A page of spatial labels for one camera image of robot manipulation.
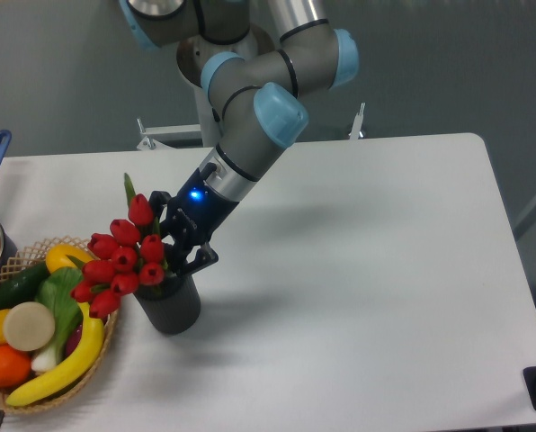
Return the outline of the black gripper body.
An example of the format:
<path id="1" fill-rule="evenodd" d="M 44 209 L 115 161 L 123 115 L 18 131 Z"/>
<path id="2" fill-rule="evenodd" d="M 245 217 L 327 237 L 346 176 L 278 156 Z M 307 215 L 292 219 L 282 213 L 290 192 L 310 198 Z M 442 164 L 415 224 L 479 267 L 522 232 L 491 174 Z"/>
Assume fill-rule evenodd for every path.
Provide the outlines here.
<path id="1" fill-rule="evenodd" d="M 221 197 L 206 184 L 213 168 L 206 166 L 196 169 L 176 196 L 170 195 L 161 220 L 166 225 L 168 235 L 174 241 L 165 245 L 167 261 L 185 261 L 196 246 L 201 246 L 211 239 L 213 232 L 237 207 Z"/>

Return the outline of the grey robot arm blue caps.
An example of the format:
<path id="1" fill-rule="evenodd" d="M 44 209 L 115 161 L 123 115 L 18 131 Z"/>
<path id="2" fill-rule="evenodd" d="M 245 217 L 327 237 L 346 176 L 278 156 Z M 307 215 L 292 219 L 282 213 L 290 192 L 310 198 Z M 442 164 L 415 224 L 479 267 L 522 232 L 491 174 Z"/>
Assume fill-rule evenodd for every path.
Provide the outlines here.
<path id="1" fill-rule="evenodd" d="M 220 128 L 219 141 L 176 195 L 155 191 L 150 204 L 177 275 L 214 264 L 213 232 L 308 124 L 300 98 L 351 81 L 359 52 L 351 34 L 333 28 L 319 1 L 272 1 L 281 46 L 251 58 L 238 48 L 252 36 L 246 1 L 123 1 L 138 43 L 158 49 L 192 38 L 199 88 Z"/>

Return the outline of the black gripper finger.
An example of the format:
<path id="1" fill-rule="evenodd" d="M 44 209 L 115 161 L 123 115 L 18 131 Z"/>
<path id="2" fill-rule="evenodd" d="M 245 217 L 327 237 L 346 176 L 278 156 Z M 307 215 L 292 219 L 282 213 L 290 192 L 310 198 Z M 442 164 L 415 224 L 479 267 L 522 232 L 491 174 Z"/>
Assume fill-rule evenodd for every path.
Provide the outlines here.
<path id="1" fill-rule="evenodd" d="M 219 255 L 210 245 L 201 245 L 195 253 L 193 261 L 185 261 L 176 271 L 177 275 L 193 275 L 200 270 L 212 266 L 219 261 Z"/>
<path id="2" fill-rule="evenodd" d="M 152 222 L 152 233 L 158 234 L 161 239 L 164 239 L 168 235 L 168 229 L 166 225 L 162 225 L 162 214 L 170 201 L 170 194 L 166 191 L 153 191 L 148 199 L 148 203 L 154 214 Z"/>

